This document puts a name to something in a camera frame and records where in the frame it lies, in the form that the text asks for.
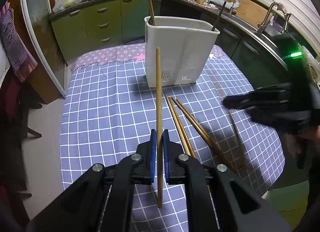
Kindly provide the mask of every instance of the glowing green led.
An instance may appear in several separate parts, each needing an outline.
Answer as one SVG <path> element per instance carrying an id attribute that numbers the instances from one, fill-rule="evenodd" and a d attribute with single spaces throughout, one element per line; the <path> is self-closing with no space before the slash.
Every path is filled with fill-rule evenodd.
<path id="1" fill-rule="evenodd" d="M 297 56 L 301 56 L 302 55 L 302 52 L 301 51 L 298 51 L 298 52 L 294 52 L 290 55 L 290 57 L 297 57 Z"/>

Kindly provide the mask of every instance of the wooden cutting board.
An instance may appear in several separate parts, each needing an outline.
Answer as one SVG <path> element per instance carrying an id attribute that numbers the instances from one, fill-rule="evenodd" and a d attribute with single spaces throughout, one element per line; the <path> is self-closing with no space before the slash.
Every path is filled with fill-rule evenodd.
<path id="1" fill-rule="evenodd" d="M 268 10 L 250 0 L 239 0 L 239 2 L 236 16 L 258 29 L 258 24 L 262 23 Z"/>

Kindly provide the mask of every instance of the dark granite countertop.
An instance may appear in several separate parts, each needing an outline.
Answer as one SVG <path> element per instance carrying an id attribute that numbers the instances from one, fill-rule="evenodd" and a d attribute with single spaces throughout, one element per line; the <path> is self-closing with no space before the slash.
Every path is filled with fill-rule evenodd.
<path id="1" fill-rule="evenodd" d="M 110 0 L 82 0 L 80 3 L 77 3 L 75 5 L 69 6 L 66 9 L 62 10 L 62 11 L 58 11 L 56 13 L 52 12 L 49 15 L 49 19 L 51 21 L 55 21 L 61 17 L 64 17 L 66 15 L 68 15 L 69 13 L 79 10 L 79 9 L 84 9 L 86 7 L 95 5 L 95 4 L 99 4 L 99 3 L 103 3 L 105 1 L 110 1 Z M 205 8 L 196 4 L 193 4 L 192 2 L 189 2 L 188 0 L 172 0 L 175 2 L 179 2 L 182 3 L 184 5 L 187 5 L 193 9 L 199 10 L 202 13 L 205 13 L 209 16 L 212 17 L 217 17 L 219 12 L 215 9 L 209 9 L 209 8 Z M 255 39 L 260 45 L 262 45 L 283 67 L 286 68 L 285 63 L 283 62 L 283 60 L 279 57 L 279 55 L 277 54 L 277 47 L 276 45 L 269 40 L 265 35 L 263 34 L 257 34 L 256 31 L 257 29 L 255 29 L 253 26 L 249 25 L 247 22 L 243 21 L 242 19 L 240 19 L 237 16 L 233 16 L 233 15 L 229 15 L 228 13 L 223 12 L 221 15 L 221 20 L 225 20 L 228 21 L 230 23 L 232 23 L 233 25 L 237 26 L 240 30 L 242 30 L 243 32 L 245 32 L 247 35 L 249 35 L 251 38 Z"/>

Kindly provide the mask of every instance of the tile floor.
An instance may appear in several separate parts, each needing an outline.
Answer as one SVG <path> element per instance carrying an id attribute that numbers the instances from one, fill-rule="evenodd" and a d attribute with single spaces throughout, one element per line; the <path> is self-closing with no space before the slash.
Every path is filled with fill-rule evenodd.
<path id="1" fill-rule="evenodd" d="M 22 144 L 27 188 L 32 193 L 24 205 L 31 219 L 63 191 L 59 137 L 64 101 L 60 98 L 29 112 L 28 126 L 42 134 L 39 139 L 30 136 Z"/>

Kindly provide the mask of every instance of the blue checkered tablecloth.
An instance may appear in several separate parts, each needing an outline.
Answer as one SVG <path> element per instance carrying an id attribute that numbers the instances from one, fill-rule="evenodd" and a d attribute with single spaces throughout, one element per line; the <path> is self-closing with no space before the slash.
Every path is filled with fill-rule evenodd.
<path id="1" fill-rule="evenodd" d="M 211 54 L 196 84 L 162 90 L 185 105 L 257 194 L 263 195 L 279 177 L 284 156 L 276 131 L 251 122 L 243 110 L 231 111 L 242 140 L 241 146 L 237 145 L 228 111 L 221 106 L 221 92 L 240 94 L 252 87 L 228 56 L 216 58 Z M 197 158 L 209 166 L 219 164 L 176 109 Z M 162 114 L 163 128 L 169 130 L 170 140 L 180 143 L 164 98 Z M 109 166 L 133 154 L 139 143 L 149 140 L 151 129 L 156 129 L 156 90 L 147 84 L 144 61 L 111 62 L 75 70 L 63 108 L 60 135 L 64 188 L 95 163 Z M 241 161 L 241 152 L 247 166 Z M 156 192 L 156 179 L 152 186 L 136 185 L 130 230 L 188 231 L 183 185 L 169 186 L 164 179 L 162 209 L 156 206 Z"/>

